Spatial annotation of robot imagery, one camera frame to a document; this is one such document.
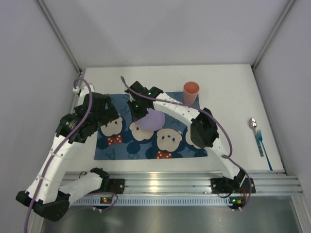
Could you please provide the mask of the purple plastic plate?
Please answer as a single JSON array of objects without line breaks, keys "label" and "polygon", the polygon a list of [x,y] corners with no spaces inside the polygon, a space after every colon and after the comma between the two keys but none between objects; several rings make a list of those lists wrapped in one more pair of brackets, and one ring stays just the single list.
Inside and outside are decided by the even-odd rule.
[{"label": "purple plastic plate", "polygon": [[147,115],[139,119],[136,123],[144,130],[157,131],[160,130],[166,121],[165,114],[152,108],[147,109]]}]

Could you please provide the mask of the blue cartoon placemat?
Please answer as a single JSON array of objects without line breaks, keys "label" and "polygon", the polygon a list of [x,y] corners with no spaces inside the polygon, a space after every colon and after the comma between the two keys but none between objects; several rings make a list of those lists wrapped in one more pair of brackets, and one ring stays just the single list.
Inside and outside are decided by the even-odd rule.
[{"label": "blue cartoon placemat", "polygon": [[98,131],[95,160],[172,159],[206,157],[190,140],[185,124],[166,115],[158,131],[146,131],[132,122],[127,94],[111,95],[119,118]]}]

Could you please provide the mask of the orange plastic cup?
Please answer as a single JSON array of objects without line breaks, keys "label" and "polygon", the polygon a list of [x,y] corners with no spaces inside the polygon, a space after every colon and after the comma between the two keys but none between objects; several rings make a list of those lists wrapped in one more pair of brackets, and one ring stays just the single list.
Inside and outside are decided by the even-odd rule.
[{"label": "orange plastic cup", "polygon": [[184,103],[187,105],[194,104],[200,87],[199,84],[196,82],[187,82],[183,86],[183,96],[184,96]]}]

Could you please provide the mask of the silver spoon green handle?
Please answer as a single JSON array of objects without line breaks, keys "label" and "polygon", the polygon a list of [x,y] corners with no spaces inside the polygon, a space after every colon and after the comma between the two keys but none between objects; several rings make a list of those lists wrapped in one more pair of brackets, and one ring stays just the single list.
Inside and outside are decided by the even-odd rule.
[{"label": "silver spoon green handle", "polygon": [[257,128],[256,120],[254,118],[250,118],[248,124],[249,124],[249,127],[250,127],[250,129],[252,130],[252,132],[254,134],[254,137],[255,137],[255,140],[256,140],[256,144],[257,144],[257,147],[258,147],[258,150],[259,150],[259,154],[260,154],[261,157],[263,157],[264,156],[263,150],[262,150],[260,141],[259,141],[258,136],[257,136],[257,131],[256,131],[256,128]]}]

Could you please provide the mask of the blue metallic fork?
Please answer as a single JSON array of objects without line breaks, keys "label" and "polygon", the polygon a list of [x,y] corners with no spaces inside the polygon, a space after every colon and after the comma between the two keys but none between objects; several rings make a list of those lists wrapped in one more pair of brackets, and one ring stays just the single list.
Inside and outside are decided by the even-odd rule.
[{"label": "blue metallic fork", "polygon": [[257,137],[258,137],[258,139],[259,139],[259,141],[260,141],[260,143],[261,143],[261,145],[262,145],[262,148],[263,148],[265,157],[266,157],[266,159],[267,159],[267,163],[268,163],[269,169],[270,169],[271,171],[273,171],[271,162],[270,162],[270,160],[269,160],[268,154],[267,154],[267,152],[266,152],[266,149],[265,149],[265,146],[264,146],[264,143],[263,143],[263,137],[262,137],[262,132],[261,132],[261,130],[257,130]]}]

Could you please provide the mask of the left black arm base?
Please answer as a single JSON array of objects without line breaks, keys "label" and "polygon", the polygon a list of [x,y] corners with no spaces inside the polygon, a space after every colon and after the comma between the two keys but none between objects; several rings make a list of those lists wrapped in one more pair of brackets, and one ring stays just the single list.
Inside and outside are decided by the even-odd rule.
[{"label": "left black arm base", "polygon": [[123,194],[125,189],[125,179],[105,179],[101,186],[95,189],[89,194],[97,194],[97,193],[104,193],[104,192],[111,192],[115,194]]}]

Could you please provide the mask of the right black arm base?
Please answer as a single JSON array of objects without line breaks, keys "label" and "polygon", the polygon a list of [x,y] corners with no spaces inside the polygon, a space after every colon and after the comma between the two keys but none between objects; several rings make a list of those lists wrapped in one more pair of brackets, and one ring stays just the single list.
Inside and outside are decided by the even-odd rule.
[{"label": "right black arm base", "polygon": [[228,178],[213,178],[211,182],[211,191],[213,194],[242,194],[244,191],[246,193],[256,193],[256,188],[254,180],[247,177],[243,181],[231,180]]}]

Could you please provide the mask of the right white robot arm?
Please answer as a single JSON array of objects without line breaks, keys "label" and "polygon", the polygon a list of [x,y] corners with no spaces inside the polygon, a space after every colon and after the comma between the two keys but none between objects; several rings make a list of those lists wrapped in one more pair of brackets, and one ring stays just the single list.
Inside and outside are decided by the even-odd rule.
[{"label": "right white robot arm", "polygon": [[[147,89],[139,82],[125,87],[129,94],[128,105],[132,120],[137,121],[145,117],[148,109],[163,112],[185,124],[190,132],[190,139],[194,145],[212,153],[213,160],[220,166],[223,177],[220,184],[215,185],[214,193],[255,193],[255,185],[248,173],[232,159],[232,143],[222,125],[212,116],[209,109],[199,109],[183,104],[170,97],[163,90],[152,87]],[[221,142],[219,130],[223,131],[229,145],[226,151]]]}]

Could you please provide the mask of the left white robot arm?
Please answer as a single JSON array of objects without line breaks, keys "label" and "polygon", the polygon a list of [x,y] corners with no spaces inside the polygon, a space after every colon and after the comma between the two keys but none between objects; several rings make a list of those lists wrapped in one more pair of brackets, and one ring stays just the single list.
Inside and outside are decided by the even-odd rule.
[{"label": "left white robot arm", "polygon": [[61,185],[69,164],[88,137],[119,117],[108,94],[92,92],[89,85],[86,88],[83,103],[60,119],[52,147],[35,180],[16,196],[18,202],[50,221],[59,221],[85,195],[109,189],[109,174],[101,168],[93,168],[70,184]]}]

